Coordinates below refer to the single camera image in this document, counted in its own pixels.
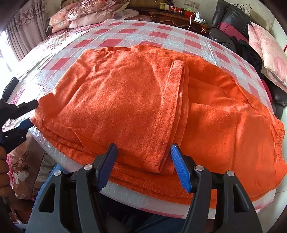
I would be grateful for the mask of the dark wooden nightstand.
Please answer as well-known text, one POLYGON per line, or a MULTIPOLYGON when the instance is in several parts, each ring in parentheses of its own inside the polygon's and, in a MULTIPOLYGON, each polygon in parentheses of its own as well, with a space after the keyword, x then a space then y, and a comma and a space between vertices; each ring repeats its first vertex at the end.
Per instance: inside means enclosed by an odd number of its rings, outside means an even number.
POLYGON ((211 29, 208 24, 195 22, 193 18, 190 21, 185 17, 172 13, 164 13, 159 11, 151 11, 149 13, 153 22, 175 26, 200 35, 207 36, 208 31, 211 29))

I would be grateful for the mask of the folded floral quilt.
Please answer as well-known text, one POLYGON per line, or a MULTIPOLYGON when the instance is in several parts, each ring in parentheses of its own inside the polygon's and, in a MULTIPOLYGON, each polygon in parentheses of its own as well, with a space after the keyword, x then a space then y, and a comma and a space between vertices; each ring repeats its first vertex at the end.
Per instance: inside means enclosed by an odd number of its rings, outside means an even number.
POLYGON ((127 9, 130 1, 65 1, 49 21, 51 32, 99 24, 107 19, 127 19, 139 12, 127 9))

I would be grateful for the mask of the orange fleece pants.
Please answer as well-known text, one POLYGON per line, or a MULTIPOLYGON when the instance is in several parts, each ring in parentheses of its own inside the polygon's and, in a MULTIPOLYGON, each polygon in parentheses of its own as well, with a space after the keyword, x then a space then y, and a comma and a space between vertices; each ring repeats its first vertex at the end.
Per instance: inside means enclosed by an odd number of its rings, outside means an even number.
POLYGON ((211 172, 233 171, 252 201, 286 175, 284 125, 268 107, 219 67, 160 47, 85 50, 31 121, 82 165, 116 144, 109 179, 163 201, 192 199, 171 160, 174 143, 211 172))

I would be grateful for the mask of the black jacket on chair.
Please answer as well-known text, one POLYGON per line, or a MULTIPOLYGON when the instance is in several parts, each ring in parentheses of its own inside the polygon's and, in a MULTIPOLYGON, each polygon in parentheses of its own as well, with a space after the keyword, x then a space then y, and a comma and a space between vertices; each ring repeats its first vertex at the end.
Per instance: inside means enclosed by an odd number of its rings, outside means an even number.
POLYGON ((232 36, 231 40, 237 49, 237 54, 246 60, 253 68, 256 73, 260 76, 263 67, 263 61, 260 55, 244 40, 237 40, 236 37, 232 36))

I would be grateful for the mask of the pink checkered bed cover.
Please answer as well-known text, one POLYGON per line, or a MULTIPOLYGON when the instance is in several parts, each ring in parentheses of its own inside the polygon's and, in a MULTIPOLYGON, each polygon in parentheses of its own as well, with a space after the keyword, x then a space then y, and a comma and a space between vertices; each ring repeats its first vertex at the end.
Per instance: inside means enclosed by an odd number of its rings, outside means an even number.
MULTIPOLYGON (((255 69, 226 47, 204 36, 173 26, 113 19, 98 25, 62 30, 39 43, 17 64, 19 70, 16 77, 19 84, 8 102, 18 105, 39 99, 51 92, 85 49, 133 45, 153 45, 197 55, 231 74, 245 90, 256 96, 273 113, 268 94, 255 69)), ((81 167, 55 149, 36 127, 28 132, 36 141, 36 146, 41 147, 54 162, 69 171, 77 171, 81 167)), ((189 208, 188 205, 140 194, 110 181, 102 193, 137 209, 168 217, 185 218, 189 208)))

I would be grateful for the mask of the pink satin pillow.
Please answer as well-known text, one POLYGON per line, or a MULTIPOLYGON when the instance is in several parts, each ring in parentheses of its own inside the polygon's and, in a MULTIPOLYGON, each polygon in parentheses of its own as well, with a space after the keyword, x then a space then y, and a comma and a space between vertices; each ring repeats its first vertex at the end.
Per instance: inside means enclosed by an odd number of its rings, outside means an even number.
POLYGON ((248 25, 249 45, 263 61, 262 73, 286 92, 286 54, 275 38, 263 27, 248 25))

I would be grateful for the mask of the tufted tan headboard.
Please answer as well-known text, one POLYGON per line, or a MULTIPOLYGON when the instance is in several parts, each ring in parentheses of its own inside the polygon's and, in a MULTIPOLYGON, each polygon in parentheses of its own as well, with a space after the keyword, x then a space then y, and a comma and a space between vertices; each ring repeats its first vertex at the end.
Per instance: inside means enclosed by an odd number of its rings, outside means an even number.
MULTIPOLYGON (((81 3, 82 1, 61 1, 60 8, 70 5, 72 3, 81 3)), ((164 1, 164 0, 131 0, 128 9, 159 9, 160 3, 166 3, 167 5, 174 6, 174 1, 164 1)))

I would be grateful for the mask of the pink patterned curtain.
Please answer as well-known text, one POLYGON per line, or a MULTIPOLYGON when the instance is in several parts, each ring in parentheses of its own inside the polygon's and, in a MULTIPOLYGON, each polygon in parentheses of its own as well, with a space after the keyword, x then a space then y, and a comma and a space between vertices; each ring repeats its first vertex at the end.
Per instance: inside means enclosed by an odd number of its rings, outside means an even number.
POLYGON ((45 10, 45 1, 28 1, 8 23, 8 43, 19 61, 47 37, 45 10))

